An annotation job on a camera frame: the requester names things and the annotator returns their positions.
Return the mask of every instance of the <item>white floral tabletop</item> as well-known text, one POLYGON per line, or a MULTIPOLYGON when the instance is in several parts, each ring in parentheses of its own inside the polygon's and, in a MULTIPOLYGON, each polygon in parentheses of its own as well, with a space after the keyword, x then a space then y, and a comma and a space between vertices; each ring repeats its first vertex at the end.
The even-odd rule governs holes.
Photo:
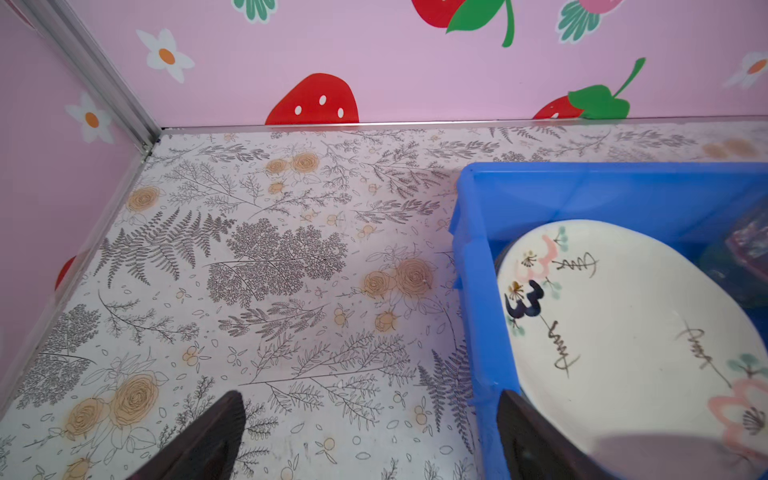
POLYGON ((768 122, 166 135, 0 423, 0 476, 125 478, 236 389, 237 478, 478 478, 460 170, 767 155, 768 122))

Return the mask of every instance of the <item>floral plate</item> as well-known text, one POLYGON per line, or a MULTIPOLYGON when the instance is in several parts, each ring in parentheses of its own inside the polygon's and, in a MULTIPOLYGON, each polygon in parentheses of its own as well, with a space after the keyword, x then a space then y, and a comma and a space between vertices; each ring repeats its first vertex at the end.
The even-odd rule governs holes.
POLYGON ((498 265, 521 387, 609 472, 746 479, 768 468, 766 348, 678 252, 568 220, 528 232, 498 265))

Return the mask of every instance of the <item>white daisy with orange center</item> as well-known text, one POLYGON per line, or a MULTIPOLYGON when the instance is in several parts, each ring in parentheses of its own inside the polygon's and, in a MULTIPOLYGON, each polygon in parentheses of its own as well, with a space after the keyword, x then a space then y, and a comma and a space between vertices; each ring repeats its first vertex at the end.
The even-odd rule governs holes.
POLYGON ((141 30, 137 30, 136 33, 149 48, 147 65, 155 70, 168 70, 171 77, 183 84, 184 69, 194 67, 194 62, 176 49, 176 41, 170 30, 163 28, 157 38, 141 30))
POLYGON ((83 134, 83 140, 91 143, 100 138, 108 144, 114 143, 112 133, 109 131, 112 117, 106 111, 98 110, 89 94, 83 92, 80 95, 79 105, 66 105, 64 109, 82 124, 80 129, 83 134))
POLYGON ((768 71, 768 53, 752 52, 744 55, 741 67, 736 74, 725 82, 725 87, 740 84, 741 88, 751 87, 760 75, 768 71))

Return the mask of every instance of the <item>green stem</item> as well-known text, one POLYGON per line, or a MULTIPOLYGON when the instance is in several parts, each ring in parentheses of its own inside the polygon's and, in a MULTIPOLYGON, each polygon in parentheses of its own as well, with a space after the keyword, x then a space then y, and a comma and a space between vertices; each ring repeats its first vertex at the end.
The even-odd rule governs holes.
POLYGON ((512 45, 512 40, 515 39, 515 14, 512 12, 512 1, 505 0, 505 3, 507 4, 507 35, 504 37, 502 47, 512 45))
POLYGON ((614 98, 618 97, 619 94, 624 91, 624 89, 632 83, 635 77, 637 77, 637 74, 640 73, 640 70, 643 69, 643 65, 645 65, 645 57, 638 58, 636 62, 634 62, 634 68, 632 69, 632 73, 630 73, 629 78, 627 81, 624 82, 623 85, 621 85, 621 88, 614 94, 614 98))

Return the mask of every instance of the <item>blue plastic bin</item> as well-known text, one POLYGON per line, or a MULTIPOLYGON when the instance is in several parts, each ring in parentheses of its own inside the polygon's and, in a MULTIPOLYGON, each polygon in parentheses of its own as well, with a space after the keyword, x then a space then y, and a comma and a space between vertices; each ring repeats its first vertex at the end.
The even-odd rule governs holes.
MULTIPOLYGON (((494 260, 557 220, 602 220, 663 241, 696 263, 704 247, 768 195, 768 164, 471 164, 458 180, 453 250, 485 477, 509 477, 496 413, 520 391, 494 260)), ((768 332, 766 310, 748 312, 768 332)))

